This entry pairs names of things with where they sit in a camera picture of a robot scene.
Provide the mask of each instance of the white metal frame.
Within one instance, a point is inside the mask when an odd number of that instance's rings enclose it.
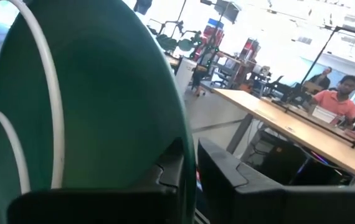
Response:
[[[20,11],[23,18],[26,20],[32,35],[34,36],[36,45],[39,50],[40,58],[44,72],[46,75],[47,87],[50,96],[50,107],[52,110],[52,127],[53,127],[53,171],[52,171],[52,188],[60,188],[62,185],[62,178],[64,173],[64,117],[62,109],[61,94],[59,88],[59,81],[52,58],[52,54],[47,44],[46,38],[42,29],[31,10],[26,6],[22,0],[8,0],[15,5]],[[6,134],[11,142],[14,156],[17,162],[19,178],[22,193],[28,192],[29,177],[27,166],[25,163],[24,152],[21,149],[18,136],[12,127],[12,124],[7,117],[0,112],[0,122],[6,130]]]

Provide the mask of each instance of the orange shirt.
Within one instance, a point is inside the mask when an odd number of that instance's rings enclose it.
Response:
[[[313,97],[318,105],[330,112],[345,116],[349,119],[355,118],[355,104],[351,100],[338,101],[336,91],[324,90]]]

